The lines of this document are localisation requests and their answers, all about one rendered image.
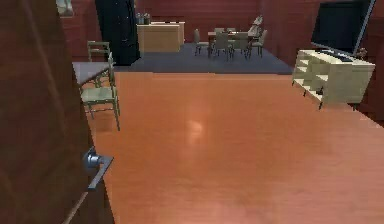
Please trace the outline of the cream shelf television stand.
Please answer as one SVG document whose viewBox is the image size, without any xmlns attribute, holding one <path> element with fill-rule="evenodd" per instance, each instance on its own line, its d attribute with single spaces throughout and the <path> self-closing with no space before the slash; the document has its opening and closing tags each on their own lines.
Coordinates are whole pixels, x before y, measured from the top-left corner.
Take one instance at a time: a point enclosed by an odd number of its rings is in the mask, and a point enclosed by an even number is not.
<svg viewBox="0 0 384 224">
<path fill-rule="evenodd" d="M 343 62 L 315 50 L 299 50 L 292 84 L 302 87 L 304 96 L 318 100 L 319 108 L 333 103 L 360 104 L 375 65 L 350 59 L 351 62 Z"/>
</svg>

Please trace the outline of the pale green wooden chair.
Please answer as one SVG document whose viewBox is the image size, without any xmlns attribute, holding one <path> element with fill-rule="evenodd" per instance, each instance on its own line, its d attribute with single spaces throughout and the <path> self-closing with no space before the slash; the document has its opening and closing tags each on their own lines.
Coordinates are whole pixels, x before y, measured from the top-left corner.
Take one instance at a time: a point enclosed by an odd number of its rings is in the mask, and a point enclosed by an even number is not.
<svg viewBox="0 0 384 224">
<path fill-rule="evenodd" d="M 104 41 L 88 41 L 87 51 L 88 51 L 88 60 L 92 62 L 93 61 L 92 56 L 95 54 L 101 54 L 108 57 L 111 52 L 110 44 Z"/>
<path fill-rule="evenodd" d="M 81 98 L 85 106 L 88 107 L 87 113 L 94 118 L 95 112 L 107 111 L 107 108 L 93 109 L 94 105 L 111 104 L 111 110 L 114 112 L 117 129 L 120 129 L 120 107 L 117 94 L 116 80 L 114 74 L 113 55 L 108 56 L 108 86 L 99 85 L 93 88 L 80 88 Z"/>
</svg>

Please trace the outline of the dark wooden dining table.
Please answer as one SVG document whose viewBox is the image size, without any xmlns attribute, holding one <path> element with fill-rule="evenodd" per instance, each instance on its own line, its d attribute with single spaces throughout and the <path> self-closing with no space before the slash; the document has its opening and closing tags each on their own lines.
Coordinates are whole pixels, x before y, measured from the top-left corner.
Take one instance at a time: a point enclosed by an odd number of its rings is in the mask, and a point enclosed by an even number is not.
<svg viewBox="0 0 384 224">
<path fill-rule="evenodd" d="M 256 35 L 255 33 L 252 33 L 252 32 L 224 32 L 224 34 L 227 34 L 228 35 L 228 38 L 229 39 L 235 39 L 235 36 L 238 34 L 238 33 L 246 33 L 247 34 L 247 37 L 248 37 L 248 40 L 251 41 L 251 40 L 259 40 L 260 37 L 261 37 L 261 34 L 260 35 Z M 211 57 L 211 53 L 213 52 L 213 43 L 214 41 L 216 40 L 216 32 L 208 32 L 208 58 Z"/>
</svg>

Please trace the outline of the framed wall picture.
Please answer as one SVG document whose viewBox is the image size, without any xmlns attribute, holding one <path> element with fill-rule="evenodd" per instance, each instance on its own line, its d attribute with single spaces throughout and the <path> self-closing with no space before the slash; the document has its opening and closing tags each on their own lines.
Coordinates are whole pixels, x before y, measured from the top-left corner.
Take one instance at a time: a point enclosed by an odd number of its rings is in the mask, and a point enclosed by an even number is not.
<svg viewBox="0 0 384 224">
<path fill-rule="evenodd" d="M 56 6 L 60 17 L 72 17 L 74 15 L 72 0 L 56 0 Z"/>
</svg>

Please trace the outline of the tan wooden kitchen counter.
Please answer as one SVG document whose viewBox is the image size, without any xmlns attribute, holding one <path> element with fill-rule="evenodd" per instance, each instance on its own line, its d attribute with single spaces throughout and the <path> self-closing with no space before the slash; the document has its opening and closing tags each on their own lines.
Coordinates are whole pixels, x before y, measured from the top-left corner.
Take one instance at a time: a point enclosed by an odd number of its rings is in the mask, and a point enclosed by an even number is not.
<svg viewBox="0 0 384 224">
<path fill-rule="evenodd" d="M 138 25 L 141 53 L 179 52 L 184 44 L 184 22 L 151 22 Z"/>
</svg>

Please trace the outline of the grey top table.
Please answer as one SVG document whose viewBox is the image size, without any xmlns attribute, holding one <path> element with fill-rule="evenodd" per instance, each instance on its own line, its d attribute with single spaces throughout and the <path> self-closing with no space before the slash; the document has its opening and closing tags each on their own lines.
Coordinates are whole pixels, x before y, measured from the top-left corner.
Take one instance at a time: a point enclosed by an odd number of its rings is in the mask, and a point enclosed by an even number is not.
<svg viewBox="0 0 384 224">
<path fill-rule="evenodd" d="M 108 62 L 73 62 L 72 66 L 80 86 L 90 80 L 97 82 L 97 77 L 110 68 Z"/>
</svg>

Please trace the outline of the brown wooden room door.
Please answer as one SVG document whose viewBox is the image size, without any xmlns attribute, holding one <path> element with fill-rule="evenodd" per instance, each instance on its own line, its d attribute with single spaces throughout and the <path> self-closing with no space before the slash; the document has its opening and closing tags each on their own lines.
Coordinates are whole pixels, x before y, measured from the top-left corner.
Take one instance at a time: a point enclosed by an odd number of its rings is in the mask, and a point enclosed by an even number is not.
<svg viewBox="0 0 384 224">
<path fill-rule="evenodd" d="M 54 0 L 0 0 L 0 224 L 115 224 Z"/>
</svg>

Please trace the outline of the black television set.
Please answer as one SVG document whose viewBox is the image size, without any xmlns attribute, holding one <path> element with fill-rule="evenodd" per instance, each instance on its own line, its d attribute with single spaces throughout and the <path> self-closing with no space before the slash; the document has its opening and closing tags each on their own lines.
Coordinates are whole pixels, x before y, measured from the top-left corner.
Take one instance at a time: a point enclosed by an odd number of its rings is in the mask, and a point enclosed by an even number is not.
<svg viewBox="0 0 384 224">
<path fill-rule="evenodd" d="M 353 55 L 360 47 L 376 0 L 326 1 L 319 5 L 311 43 Z"/>
</svg>

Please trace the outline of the grey dining chair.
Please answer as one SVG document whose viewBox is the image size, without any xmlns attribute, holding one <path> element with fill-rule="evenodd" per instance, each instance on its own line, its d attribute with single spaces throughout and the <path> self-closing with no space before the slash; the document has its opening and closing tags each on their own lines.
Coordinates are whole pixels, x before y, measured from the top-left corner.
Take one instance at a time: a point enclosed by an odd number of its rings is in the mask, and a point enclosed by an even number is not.
<svg viewBox="0 0 384 224">
<path fill-rule="evenodd" d="M 263 56 L 263 47 L 268 31 L 264 30 L 257 41 L 252 43 L 252 47 L 257 49 L 257 53 L 260 57 Z"/>
<path fill-rule="evenodd" d="M 216 53 L 219 53 L 220 50 L 223 50 L 226 54 L 226 60 L 229 60 L 231 57 L 232 45 L 229 42 L 229 36 L 227 33 L 216 33 L 215 49 Z"/>
<path fill-rule="evenodd" d="M 245 58 L 249 57 L 249 47 L 252 38 L 247 32 L 238 32 L 235 34 L 234 42 L 232 44 L 232 52 L 237 50 L 244 55 Z"/>
<path fill-rule="evenodd" d="M 202 48 L 209 49 L 209 43 L 201 40 L 200 31 L 198 29 L 194 30 L 194 44 L 195 44 L 195 55 L 200 54 Z"/>
</svg>

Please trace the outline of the grey pot on counter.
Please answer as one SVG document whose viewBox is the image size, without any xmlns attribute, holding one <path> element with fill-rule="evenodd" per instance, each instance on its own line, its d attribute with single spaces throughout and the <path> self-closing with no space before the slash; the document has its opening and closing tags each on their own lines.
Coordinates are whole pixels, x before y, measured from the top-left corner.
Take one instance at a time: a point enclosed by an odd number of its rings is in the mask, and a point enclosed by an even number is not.
<svg viewBox="0 0 384 224">
<path fill-rule="evenodd" d="M 137 13 L 136 22 L 138 25 L 149 25 L 151 23 L 151 16 L 149 13 Z"/>
</svg>

